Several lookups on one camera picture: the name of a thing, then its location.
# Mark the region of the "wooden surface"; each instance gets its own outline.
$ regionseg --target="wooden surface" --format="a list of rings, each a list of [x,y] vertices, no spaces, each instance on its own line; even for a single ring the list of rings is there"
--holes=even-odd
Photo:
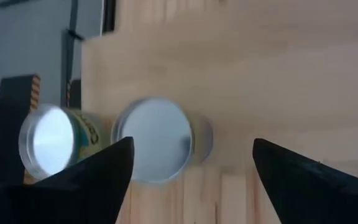
[[[211,11],[226,0],[117,0],[116,30],[133,31],[163,24],[186,12]]]
[[[114,116],[165,96],[214,129],[205,167],[158,188],[132,183],[119,223],[279,223],[253,174],[254,138],[358,161],[358,1],[229,3],[84,43],[85,110]]]

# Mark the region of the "can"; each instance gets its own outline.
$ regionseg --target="can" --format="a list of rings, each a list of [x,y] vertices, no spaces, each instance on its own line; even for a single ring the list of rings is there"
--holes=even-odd
[[[55,105],[40,105],[24,120],[19,154],[29,174],[42,180],[109,146],[97,116]]]
[[[213,147],[208,119],[166,98],[131,103],[117,118],[111,142],[132,136],[135,156],[132,180],[162,184],[188,165],[201,164]]]

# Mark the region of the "shiny can lid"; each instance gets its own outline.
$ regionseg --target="shiny can lid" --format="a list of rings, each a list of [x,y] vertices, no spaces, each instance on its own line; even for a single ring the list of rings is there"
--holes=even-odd
[[[27,171],[42,180],[70,163],[74,142],[67,114],[58,106],[40,105],[22,124],[19,154]]]
[[[178,105],[165,98],[146,98],[131,104],[114,124],[112,141],[127,136],[134,138],[134,180],[166,182],[191,159],[190,122]]]

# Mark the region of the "can label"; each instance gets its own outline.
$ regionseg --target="can label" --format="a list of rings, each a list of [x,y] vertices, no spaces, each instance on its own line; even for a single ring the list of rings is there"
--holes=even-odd
[[[104,130],[95,124],[95,118],[80,110],[65,109],[75,131],[75,156],[72,163],[80,162],[101,151],[107,145]]]

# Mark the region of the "wooden table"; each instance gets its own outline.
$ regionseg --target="wooden table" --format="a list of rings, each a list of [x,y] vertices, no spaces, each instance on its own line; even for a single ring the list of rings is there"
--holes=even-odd
[[[214,129],[205,166],[163,186],[131,183],[118,223],[279,223],[254,138],[358,161],[358,1],[228,1],[89,40],[82,64],[84,110],[115,116],[165,96]]]
[[[130,32],[164,24],[185,13],[202,13],[226,5],[226,0],[118,0],[116,30]]]

